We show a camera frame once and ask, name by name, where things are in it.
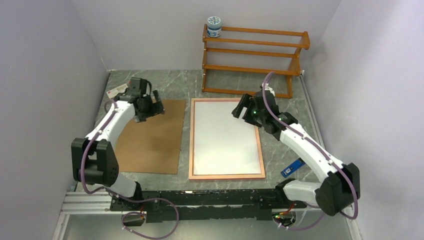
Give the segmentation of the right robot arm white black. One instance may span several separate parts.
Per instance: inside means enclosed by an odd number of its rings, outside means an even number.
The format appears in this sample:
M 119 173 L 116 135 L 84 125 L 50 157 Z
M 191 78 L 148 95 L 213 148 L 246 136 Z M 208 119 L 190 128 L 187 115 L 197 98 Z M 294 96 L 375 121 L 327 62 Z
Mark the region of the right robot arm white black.
M 354 163 L 343 163 L 323 149 L 292 114 L 279 110 L 270 90 L 263 89 L 253 95 L 245 93 L 232 115 L 263 128 L 289 147 L 319 180 L 289 179 L 280 183 L 274 195 L 278 206 L 286 208 L 292 202 L 304 202 L 317 206 L 328 216 L 334 216 L 343 214 L 343 210 L 352 205 L 353 215 L 344 216 L 351 220 L 357 218 L 361 196 L 359 168 Z

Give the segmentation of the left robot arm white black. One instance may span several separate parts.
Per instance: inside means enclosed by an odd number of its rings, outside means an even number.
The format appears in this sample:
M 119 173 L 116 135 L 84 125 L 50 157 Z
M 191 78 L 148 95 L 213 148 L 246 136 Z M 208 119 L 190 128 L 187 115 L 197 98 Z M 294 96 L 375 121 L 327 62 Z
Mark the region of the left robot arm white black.
M 100 190 L 123 199 L 130 210 L 142 206 L 141 185 L 120 172 L 115 154 L 117 140 L 130 120 L 145 122 L 165 112 L 157 90 L 149 80 L 132 77 L 126 89 L 117 93 L 106 105 L 109 107 L 100 123 L 85 137 L 71 143 L 72 174 L 85 193 Z

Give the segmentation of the brown frame backing board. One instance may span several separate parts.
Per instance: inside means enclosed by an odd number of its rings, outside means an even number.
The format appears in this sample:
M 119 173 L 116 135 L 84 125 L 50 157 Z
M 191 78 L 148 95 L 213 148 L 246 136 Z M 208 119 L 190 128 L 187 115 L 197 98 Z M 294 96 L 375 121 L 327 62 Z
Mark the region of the brown frame backing board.
M 115 145 L 120 172 L 177 174 L 186 101 L 162 103 L 164 114 L 138 123 L 132 119 L 123 128 Z

